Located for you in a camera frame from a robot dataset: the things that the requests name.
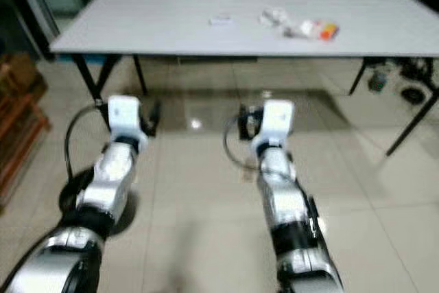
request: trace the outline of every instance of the floor tile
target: floor tile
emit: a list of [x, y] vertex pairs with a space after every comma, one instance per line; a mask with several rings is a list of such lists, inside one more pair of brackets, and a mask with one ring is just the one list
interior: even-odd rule
[[418, 292], [436, 291], [439, 268], [438, 204], [379, 209], [377, 213]]
[[[42, 108], [44, 114], [46, 114], [51, 124], [51, 130], [47, 134], [47, 139], [50, 142], [62, 143], [67, 128], [76, 115], [85, 106], [93, 104], [93, 100], [84, 91], [79, 89], [54, 89], [49, 90], [46, 95], [43, 96], [39, 105]], [[96, 113], [87, 114], [85, 118], [81, 118], [78, 122], [78, 126], [83, 126], [84, 121], [95, 121], [94, 117], [98, 117], [98, 111]], [[93, 126], [102, 125], [100, 118], [97, 118]], [[73, 131], [73, 138], [77, 132], [78, 126]]]
[[[152, 95], [167, 88], [169, 65], [175, 62], [173, 59], [139, 57], [139, 62], [146, 87]], [[124, 56], [115, 65], [103, 92], [104, 95], [141, 95], [141, 85], [132, 56]]]
[[374, 95], [331, 96], [313, 99], [327, 126], [336, 130], [404, 126], [406, 116], [398, 115], [380, 97]]
[[[92, 166], [101, 154], [102, 146], [103, 143], [98, 143], [94, 140], [72, 140], [70, 155], [73, 175]], [[58, 209], [58, 197], [67, 182], [67, 170], [61, 145], [52, 143], [51, 147], [55, 160], [50, 168], [45, 169], [39, 203], [34, 209], [31, 222], [47, 219], [56, 223], [61, 216]]]
[[334, 95], [346, 95], [361, 61], [357, 59], [307, 59], [307, 70], [300, 71], [303, 86], [311, 91], [326, 91]]
[[173, 91], [235, 91], [236, 83], [229, 62], [182, 63], [171, 66], [167, 87]]
[[149, 221], [108, 239], [102, 259], [102, 292], [142, 292]]
[[275, 259], [263, 219], [153, 226], [143, 291], [275, 292]]
[[439, 126], [421, 122], [413, 131], [420, 145], [432, 159], [439, 159]]
[[9, 272], [19, 260], [17, 249], [19, 242], [24, 235], [25, 227], [2, 226], [0, 230], [0, 283], [3, 284]]
[[306, 68], [294, 66], [292, 63], [281, 64], [233, 64], [237, 88], [241, 91], [303, 90], [302, 80], [298, 72]]
[[298, 61], [302, 62], [303, 60], [297, 58], [256, 58], [253, 62], [260, 65], [290, 65]]
[[47, 173], [53, 169], [56, 159], [55, 147], [42, 144], [29, 159], [18, 177], [19, 183], [0, 216], [3, 227], [27, 226], [41, 199], [41, 191], [50, 180]]
[[411, 82], [408, 82], [399, 75], [401, 69], [395, 64], [390, 62], [387, 68], [389, 70], [388, 80], [382, 91], [371, 91], [368, 88], [368, 81], [374, 71], [373, 69], [367, 69], [357, 89], [351, 96], [347, 94], [355, 75], [349, 75], [346, 68], [338, 72], [328, 73], [327, 78], [339, 86], [341, 93], [333, 93], [331, 85], [324, 86], [321, 91], [324, 91], [326, 88], [327, 92], [333, 95], [333, 97], [329, 98], [322, 95], [318, 100], [325, 109], [322, 109], [322, 112], [325, 113], [328, 110], [329, 112], [331, 110], [339, 112], [343, 115], [342, 118], [345, 118], [354, 126], [405, 126], [408, 124], [413, 115], [408, 113], [409, 106], [403, 101], [400, 94]]
[[335, 142], [325, 133], [294, 133], [289, 139], [298, 179], [316, 199], [321, 213], [370, 209]]
[[221, 91], [174, 93], [160, 101], [163, 120], [158, 129], [164, 132], [222, 133], [227, 120], [239, 111], [236, 96]]
[[245, 181], [226, 158], [219, 134], [163, 137], [154, 197], [154, 207], [159, 206], [179, 220], [263, 215], [255, 182]]
[[70, 61], [39, 61], [37, 69], [50, 89], [83, 89], [85, 83], [75, 63]]
[[435, 202], [437, 160], [418, 139], [409, 137], [389, 157], [385, 151], [396, 139], [398, 129], [368, 129], [352, 135], [339, 132], [336, 137], [344, 158], [368, 194], [374, 207], [390, 207]]
[[323, 217], [330, 254], [347, 292], [415, 293], [373, 211]]

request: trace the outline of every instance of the cable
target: cable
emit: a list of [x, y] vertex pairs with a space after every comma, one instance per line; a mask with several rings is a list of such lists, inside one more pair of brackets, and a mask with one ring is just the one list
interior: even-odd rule
[[71, 182], [71, 180], [73, 179], [73, 171], [71, 169], [71, 163], [70, 163], [70, 136], [71, 133], [73, 131], [73, 127], [76, 125], [76, 122], [85, 114], [93, 111], [93, 110], [97, 110], [102, 106], [105, 106], [105, 103], [96, 103], [96, 104], [91, 104], [90, 106], [86, 106], [84, 108], [82, 108], [81, 110], [79, 110], [76, 115], [73, 117], [73, 119], [71, 120], [69, 127], [67, 128], [67, 132], [66, 132], [66, 136], [64, 138], [64, 160], [66, 163], [66, 169], [67, 169], [67, 177], [68, 177], [68, 182]]
[[302, 189], [302, 187], [298, 184], [298, 182], [296, 182], [296, 180], [293, 180], [291, 178], [291, 176], [288, 176], [285, 173], [279, 172], [279, 171], [274, 171], [274, 170], [270, 170], [270, 169], [261, 169], [261, 165], [262, 163], [259, 164], [259, 166], [251, 166], [248, 164], [245, 164], [243, 161], [240, 161], [231, 151], [230, 148], [228, 146], [228, 135], [230, 133], [230, 131], [232, 130], [233, 126], [238, 122], [238, 120], [240, 119], [245, 119], [250, 115], [253, 115], [255, 112], [257, 112], [258, 110], [252, 111], [251, 113], [246, 113], [243, 115], [235, 115], [233, 117], [231, 117], [227, 123], [226, 123], [226, 127], [224, 129], [224, 133], [223, 133], [223, 137], [222, 137], [222, 145], [224, 148], [224, 151], [227, 155], [227, 157], [229, 158], [229, 160], [234, 163], [236, 166], [240, 167], [240, 168], [244, 168], [244, 169], [248, 169], [250, 171], [254, 171], [254, 172], [259, 172], [261, 174], [276, 174], [281, 176], [282, 178], [284, 178], [285, 180], [288, 180], [292, 183], [295, 183], [299, 186], [299, 189], [304, 193], [304, 190]]
[[222, 136], [222, 146], [224, 148], [224, 151], [227, 155], [227, 157], [230, 159], [230, 161], [232, 163], [234, 163], [236, 166], [244, 168], [244, 169], [249, 169], [250, 171], [259, 171], [259, 167], [255, 167], [255, 166], [251, 166], [251, 165], [247, 165], [244, 162], [240, 161], [237, 157], [235, 157], [234, 154], [232, 154], [232, 152], [230, 151], [230, 148], [228, 147], [228, 134], [230, 133], [230, 131], [232, 130], [233, 126], [238, 122], [238, 120], [240, 119], [245, 119], [246, 117], [248, 117], [249, 115], [251, 115], [251, 113], [246, 113], [245, 115], [235, 115], [233, 117], [231, 117], [227, 123], [226, 123], [226, 127], [224, 129], [224, 133]]

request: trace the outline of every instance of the black cable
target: black cable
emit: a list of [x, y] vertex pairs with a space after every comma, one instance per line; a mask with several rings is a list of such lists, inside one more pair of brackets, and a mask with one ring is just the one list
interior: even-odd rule
[[295, 178], [293, 179], [291, 176], [282, 173], [280, 171], [274, 171], [272, 169], [262, 169], [262, 162], [259, 162], [259, 166], [251, 166], [251, 165], [247, 165], [245, 164], [243, 161], [240, 161], [231, 151], [230, 148], [228, 146], [228, 135], [230, 133], [230, 131], [232, 130], [233, 126], [241, 119], [246, 119], [247, 117], [254, 115], [254, 112], [251, 113], [246, 113], [243, 115], [235, 115], [234, 117], [231, 117], [227, 123], [226, 123], [226, 127], [224, 129], [224, 133], [223, 133], [223, 138], [222, 138], [222, 145], [224, 148], [224, 151], [227, 155], [227, 157], [230, 159], [230, 161], [232, 163], [234, 163], [236, 166], [240, 167], [240, 168], [244, 168], [244, 169], [248, 169], [250, 171], [254, 171], [254, 172], [258, 172], [260, 174], [276, 174], [279, 175], [281, 178], [291, 182], [292, 184], [296, 185], [297, 188], [300, 190], [300, 192], [303, 195], [303, 198], [305, 200], [305, 204], [307, 205], [308, 209], [310, 209], [310, 204], [309, 204], [309, 199], [308, 199], [308, 195], [305, 192], [305, 190], [303, 189], [303, 187], [300, 185], [300, 183], [298, 182], [298, 180]]
[[67, 169], [67, 177], [68, 182], [71, 182], [73, 179], [73, 171], [71, 169], [71, 162], [70, 162], [70, 136], [73, 131], [73, 127], [75, 127], [76, 122], [85, 114], [99, 109], [101, 106], [105, 106], [106, 104], [91, 104], [90, 106], [86, 106], [79, 110], [76, 115], [73, 117], [73, 119], [70, 121], [69, 127], [67, 128], [66, 136], [64, 138], [64, 159], [66, 163], [66, 169]]

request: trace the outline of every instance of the wooden shelf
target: wooden shelf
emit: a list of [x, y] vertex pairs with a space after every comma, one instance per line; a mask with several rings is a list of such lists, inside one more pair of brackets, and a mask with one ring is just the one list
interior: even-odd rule
[[0, 207], [3, 207], [16, 187], [16, 175], [39, 136], [50, 125], [30, 94], [3, 96], [0, 119]]

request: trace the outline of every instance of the snack package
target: snack package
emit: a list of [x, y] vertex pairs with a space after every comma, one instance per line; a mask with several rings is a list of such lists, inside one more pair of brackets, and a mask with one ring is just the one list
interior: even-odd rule
[[284, 35], [288, 37], [331, 40], [338, 29], [338, 26], [332, 22], [306, 20], [298, 25], [286, 25]]
[[260, 24], [268, 27], [289, 24], [289, 17], [283, 8], [266, 8], [259, 17]]

